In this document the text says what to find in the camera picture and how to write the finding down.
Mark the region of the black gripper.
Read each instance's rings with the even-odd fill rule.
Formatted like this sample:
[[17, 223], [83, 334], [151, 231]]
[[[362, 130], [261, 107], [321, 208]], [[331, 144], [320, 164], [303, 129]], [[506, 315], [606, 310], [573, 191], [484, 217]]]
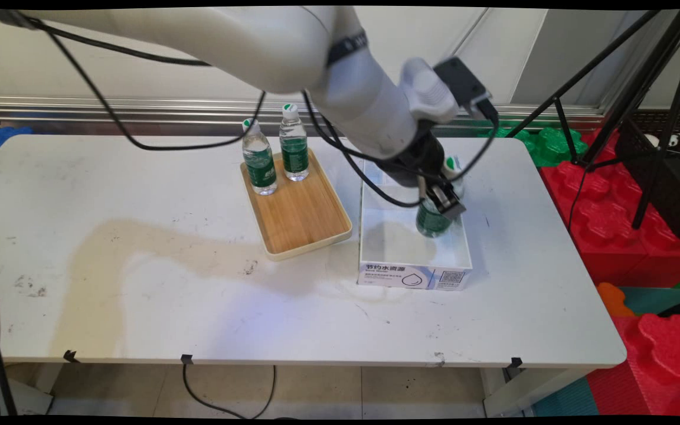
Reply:
[[[426, 202], [429, 189], [429, 212], [453, 221], [467, 211], [465, 187], [461, 181], [446, 185], [442, 173], [444, 162], [442, 144], [431, 129], [419, 129], [411, 144], [402, 153], [383, 161], [380, 169], [402, 186], [418, 186], [418, 205]], [[423, 173], [424, 177], [412, 173], [413, 170]]]

